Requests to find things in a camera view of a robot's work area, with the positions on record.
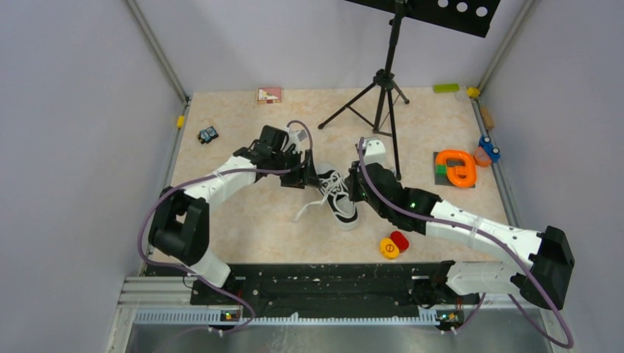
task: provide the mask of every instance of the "black mounting plate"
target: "black mounting plate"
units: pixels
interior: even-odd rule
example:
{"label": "black mounting plate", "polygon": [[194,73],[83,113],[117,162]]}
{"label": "black mounting plate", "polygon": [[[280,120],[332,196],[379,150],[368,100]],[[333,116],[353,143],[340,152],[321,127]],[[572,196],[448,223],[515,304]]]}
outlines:
{"label": "black mounting plate", "polygon": [[[347,1],[394,13],[394,0]],[[447,0],[446,2],[446,7],[440,7],[436,0],[408,0],[405,17],[485,38],[500,0]],[[457,6],[459,3],[467,5],[467,10],[459,12]],[[477,9],[480,7],[487,10],[487,14],[483,17],[477,15]]]}
{"label": "black mounting plate", "polygon": [[[434,291],[429,290],[429,279],[412,279],[434,276],[440,263],[229,266],[232,275],[223,289],[249,302],[258,317],[294,313],[300,318],[414,317],[419,315],[418,300],[433,296],[435,304],[455,304],[458,298],[445,285]],[[159,269],[146,273],[159,275]],[[193,289],[192,305],[237,304],[199,281]],[[461,298],[464,304],[479,300],[478,294]]]}

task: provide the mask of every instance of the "yellow bottle cap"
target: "yellow bottle cap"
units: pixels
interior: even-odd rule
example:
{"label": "yellow bottle cap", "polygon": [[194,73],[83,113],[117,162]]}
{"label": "yellow bottle cap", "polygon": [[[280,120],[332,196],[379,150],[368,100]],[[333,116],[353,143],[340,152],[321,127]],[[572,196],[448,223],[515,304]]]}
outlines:
{"label": "yellow bottle cap", "polygon": [[388,260],[396,259],[399,256],[399,247],[390,238],[384,238],[379,242],[379,252]]}

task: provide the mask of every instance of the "gray wall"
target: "gray wall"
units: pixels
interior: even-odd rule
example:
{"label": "gray wall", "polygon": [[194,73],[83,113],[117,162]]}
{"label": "gray wall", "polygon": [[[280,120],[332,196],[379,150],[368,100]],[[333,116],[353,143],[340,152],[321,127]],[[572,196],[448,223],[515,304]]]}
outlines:
{"label": "gray wall", "polygon": [[0,351],[102,352],[181,104],[122,1],[0,9]]}
{"label": "gray wall", "polygon": [[[188,92],[363,87],[386,60],[392,14],[344,0],[138,2]],[[523,2],[502,1],[486,39],[406,19],[397,83],[476,85]]]}
{"label": "gray wall", "polygon": [[583,352],[621,352],[624,3],[542,1],[484,100],[527,227],[568,234]]}

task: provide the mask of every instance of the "shoelace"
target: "shoelace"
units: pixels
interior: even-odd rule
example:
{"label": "shoelace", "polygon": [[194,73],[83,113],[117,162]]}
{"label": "shoelace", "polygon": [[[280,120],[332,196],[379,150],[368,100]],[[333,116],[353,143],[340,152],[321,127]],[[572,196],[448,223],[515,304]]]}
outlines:
{"label": "shoelace", "polygon": [[[312,202],[308,202],[307,204],[305,204],[301,210],[299,210],[299,212],[297,213],[297,215],[294,217],[293,221],[298,221],[299,218],[303,215],[303,213],[308,209],[308,207],[313,206],[315,204],[317,205],[321,205],[324,204],[327,199],[329,198],[329,196],[334,196],[334,199],[337,200],[338,198],[338,194],[342,193],[345,196],[349,196],[347,193],[345,193],[342,189],[342,178],[339,176],[338,172],[334,171],[330,177],[328,178],[330,179],[329,182],[327,182],[327,185],[324,185],[323,188],[325,189],[324,191],[324,195],[323,198],[318,200],[318,201],[312,201]],[[338,206],[338,203],[334,203],[334,206],[336,206],[336,209],[338,210],[338,212],[343,213],[343,214],[347,214],[344,210],[341,210],[340,207]]]}

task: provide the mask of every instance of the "red bottle cap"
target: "red bottle cap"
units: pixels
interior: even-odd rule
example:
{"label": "red bottle cap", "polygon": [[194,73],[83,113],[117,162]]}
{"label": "red bottle cap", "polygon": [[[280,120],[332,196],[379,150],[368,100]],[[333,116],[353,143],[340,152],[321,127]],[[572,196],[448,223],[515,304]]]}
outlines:
{"label": "red bottle cap", "polygon": [[390,234],[390,239],[397,244],[399,252],[405,252],[409,248],[409,240],[399,231],[394,231]]}

